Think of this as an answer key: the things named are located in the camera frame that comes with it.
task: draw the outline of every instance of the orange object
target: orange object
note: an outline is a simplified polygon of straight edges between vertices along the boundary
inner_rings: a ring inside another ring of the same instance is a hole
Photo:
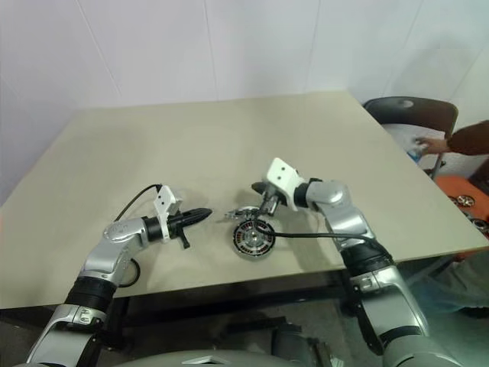
[[[466,178],[460,176],[438,176],[435,179],[436,184],[448,196],[457,197],[460,195],[469,195],[475,199],[475,204],[471,207],[459,207],[471,216],[483,219],[489,222],[489,196],[472,185]],[[459,254],[459,258],[465,258],[474,252],[464,252]]]

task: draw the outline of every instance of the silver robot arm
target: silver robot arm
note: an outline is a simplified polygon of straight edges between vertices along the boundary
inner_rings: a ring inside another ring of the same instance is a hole
[[[263,193],[261,213],[273,215],[277,204],[319,211],[330,232],[362,235],[363,239],[335,239],[349,273],[351,298],[365,342],[384,356],[385,367],[460,366],[429,338],[423,312],[397,267],[372,232],[362,212],[355,207],[348,188],[338,181],[311,179],[275,158],[263,183],[254,189]]]
[[[178,211],[181,199],[168,186],[160,187],[154,206],[157,216],[122,220],[108,226],[89,253],[64,304],[56,308],[28,356],[27,365],[75,367],[93,364],[101,346],[98,332],[112,296],[130,260],[150,242],[186,239],[182,228],[205,219],[210,209]]]

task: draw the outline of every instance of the human hand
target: human hand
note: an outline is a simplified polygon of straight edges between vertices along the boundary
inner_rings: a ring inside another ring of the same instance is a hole
[[[417,138],[416,143],[426,146],[423,149],[423,155],[450,152],[450,147],[444,139]]]

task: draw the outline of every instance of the beige table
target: beige table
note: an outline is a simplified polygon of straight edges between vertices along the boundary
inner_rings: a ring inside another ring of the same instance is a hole
[[[142,276],[117,295],[201,287],[342,268],[328,239],[277,239],[247,261],[232,249],[237,206],[259,203],[250,184],[274,157],[304,177],[346,182],[397,260],[487,244],[435,184],[347,93],[81,112],[2,207],[0,308],[57,304],[102,230],[142,188],[180,189],[182,209],[207,206],[187,229],[192,247],[156,243]],[[149,193],[129,216],[153,215]],[[276,230],[323,231],[315,214],[280,208]]]

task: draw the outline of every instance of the chair backrest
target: chair backrest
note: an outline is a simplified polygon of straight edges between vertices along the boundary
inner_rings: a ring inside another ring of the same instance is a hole
[[[432,128],[452,136],[457,107],[449,102],[417,97],[383,97],[371,99],[364,108],[381,125],[407,124]]]

